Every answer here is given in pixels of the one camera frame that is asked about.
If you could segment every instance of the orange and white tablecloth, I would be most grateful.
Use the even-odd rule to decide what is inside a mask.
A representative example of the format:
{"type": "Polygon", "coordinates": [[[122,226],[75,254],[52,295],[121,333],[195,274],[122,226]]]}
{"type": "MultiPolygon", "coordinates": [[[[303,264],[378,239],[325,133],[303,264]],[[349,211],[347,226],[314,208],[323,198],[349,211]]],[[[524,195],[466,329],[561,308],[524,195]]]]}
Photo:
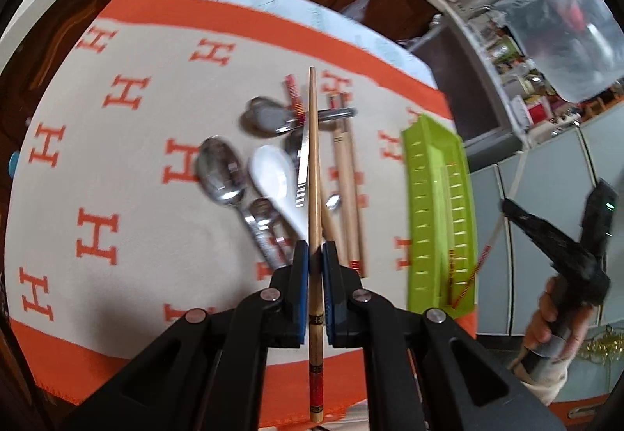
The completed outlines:
{"type": "MultiPolygon", "coordinates": [[[[286,103],[283,78],[303,80],[311,66],[321,94],[347,91],[358,109],[365,285],[405,306],[400,131],[423,111],[452,127],[441,92],[266,12],[213,0],[113,0],[45,92],[12,188],[9,312],[41,387],[83,401],[183,311],[222,311],[267,286],[238,215],[202,193],[192,161],[211,135],[243,161],[260,145],[281,145],[245,133],[239,118],[258,95],[286,103]]],[[[337,188],[331,139],[321,134],[328,192],[337,188]]],[[[269,352],[263,426],[307,419],[307,355],[269,352]]],[[[360,352],[327,347],[326,357],[331,419],[366,392],[360,352]]]]}

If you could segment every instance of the white ceramic spoon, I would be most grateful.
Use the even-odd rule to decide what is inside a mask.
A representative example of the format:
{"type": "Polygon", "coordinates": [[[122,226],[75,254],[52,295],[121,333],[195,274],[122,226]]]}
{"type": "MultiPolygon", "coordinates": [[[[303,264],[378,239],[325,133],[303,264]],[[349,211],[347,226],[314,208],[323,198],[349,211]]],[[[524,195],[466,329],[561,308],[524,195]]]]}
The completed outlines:
{"type": "Polygon", "coordinates": [[[297,187],[293,161],[277,146],[261,146],[253,153],[248,169],[254,185],[282,214],[299,239],[307,242],[308,210],[294,207],[297,187]]]}

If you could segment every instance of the human hand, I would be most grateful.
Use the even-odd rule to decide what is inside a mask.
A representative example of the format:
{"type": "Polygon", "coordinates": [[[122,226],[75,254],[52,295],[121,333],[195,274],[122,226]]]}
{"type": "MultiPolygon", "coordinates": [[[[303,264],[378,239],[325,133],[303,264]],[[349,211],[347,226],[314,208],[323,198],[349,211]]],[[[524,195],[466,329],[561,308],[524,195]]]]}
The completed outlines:
{"type": "MultiPolygon", "coordinates": [[[[529,350],[533,350],[540,343],[546,343],[550,340],[551,331],[548,323],[554,322],[558,314],[557,307],[550,297],[554,287],[555,279],[553,277],[548,280],[546,291],[539,299],[539,309],[533,314],[533,318],[526,328],[523,345],[529,350]]],[[[587,335],[589,319],[593,313],[594,307],[591,304],[583,306],[576,312],[572,323],[570,323],[570,337],[559,355],[560,359],[569,359],[576,355],[587,335]]]]}

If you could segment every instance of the green tray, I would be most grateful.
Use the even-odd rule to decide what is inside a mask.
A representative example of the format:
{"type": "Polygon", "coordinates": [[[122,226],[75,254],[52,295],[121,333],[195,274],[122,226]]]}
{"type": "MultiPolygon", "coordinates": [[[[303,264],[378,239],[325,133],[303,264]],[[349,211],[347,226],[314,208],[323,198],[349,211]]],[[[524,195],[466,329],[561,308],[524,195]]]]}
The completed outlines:
{"type": "Polygon", "coordinates": [[[403,131],[412,238],[408,310],[443,309],[453,318],[475,308],[475,285],[456,309],[477,261],[472,188],[462,140],[427,115],[403,131]],[[449,257],[454,251],[452,284],[449,257]]]}

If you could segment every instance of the screw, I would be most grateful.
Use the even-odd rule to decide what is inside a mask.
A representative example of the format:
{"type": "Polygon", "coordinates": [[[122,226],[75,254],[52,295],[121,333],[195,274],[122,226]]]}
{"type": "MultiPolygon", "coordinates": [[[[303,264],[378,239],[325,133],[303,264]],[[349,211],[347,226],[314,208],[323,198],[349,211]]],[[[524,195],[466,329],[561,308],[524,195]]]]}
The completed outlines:
{"type": "Polygon", "coordinates": [[[372,298],[372,294],[366,289],[358,289],[353,292],[353,299],[357,302],[368,302],[372,298]]]}
{"type": "Polygon", "coordinates": [[[427,310],[427,318],[435,324],[442,324],[446,320],[446,313],[439,308],[427,310]]]}
{"type": "Polygon", "coordinates": [[[271,300],[271,301],[276,301],[278,299],[280,299],[280,291],[277,289],[273,289],[273,288],[267,288],[264,289],[261,293],[260,293],[260,297],[262,297],[262,299],[264,300],[271,300]]]}
{"type": "Polygon", "coordinates": [[[206,312],[201,308],[193,308],[186,312],[184,318],[189,324],[201,324],[206,318],[206,312]]]}

